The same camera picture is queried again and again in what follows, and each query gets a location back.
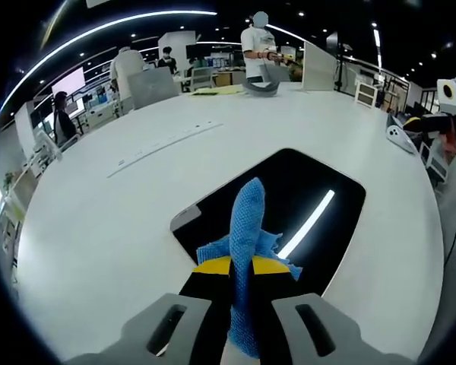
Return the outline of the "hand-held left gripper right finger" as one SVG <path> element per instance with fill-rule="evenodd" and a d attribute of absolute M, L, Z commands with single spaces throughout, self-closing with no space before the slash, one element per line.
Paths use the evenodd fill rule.
<path fill-rule="evenodd" d="M 358 324 L 317 294 L 299 293 L 287 265 L 252 258 L 252 318 L 261 364 L 413 364 L 364 342 Z"/>

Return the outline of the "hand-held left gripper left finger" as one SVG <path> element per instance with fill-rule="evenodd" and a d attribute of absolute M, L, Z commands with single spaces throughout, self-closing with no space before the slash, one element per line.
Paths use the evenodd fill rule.
<path fill-rule="evenodd" d="M 68 364 L 219 364 L 230 327 L 233 265 L 226 255 L 196 267 L 179 294 L 129 319 L 117 342 Z"/>

